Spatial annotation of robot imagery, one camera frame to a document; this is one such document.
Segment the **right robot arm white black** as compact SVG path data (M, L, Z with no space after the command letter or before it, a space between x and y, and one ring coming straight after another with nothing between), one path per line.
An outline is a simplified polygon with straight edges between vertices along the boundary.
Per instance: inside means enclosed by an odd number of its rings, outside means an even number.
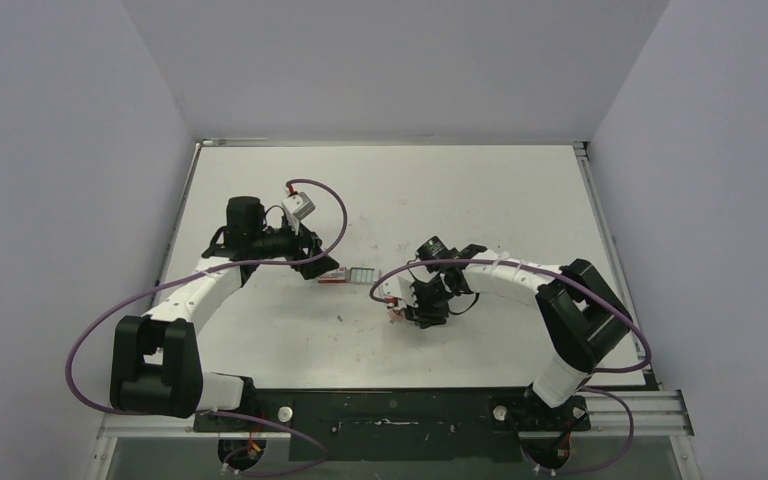
M412 282L405 318L422 328L445 324L453 314L449 302L462 295L493 295L539 311L554 354L525 402L527 419L537 428L551 428L564 417L564 403L630 331L617 317L628 311L586 260L521 263L481 245L450 249L436 236L417 249L417 259L432 278Z

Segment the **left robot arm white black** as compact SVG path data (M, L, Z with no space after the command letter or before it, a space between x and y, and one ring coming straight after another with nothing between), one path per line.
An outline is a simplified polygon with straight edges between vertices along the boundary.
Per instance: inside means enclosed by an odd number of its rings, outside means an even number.
M308 195L292 192L280 208L281 224L272 227L258 198L229 199L226 222L202 253L194 279L145 314L118 322L109 392L113 408L177 418L219 410L222 421L237 431L256 422L259 405L246 395L252 380L204 369L198 334L265 261L289 263L306 280L338 269L318 235L302 223L315 209Z

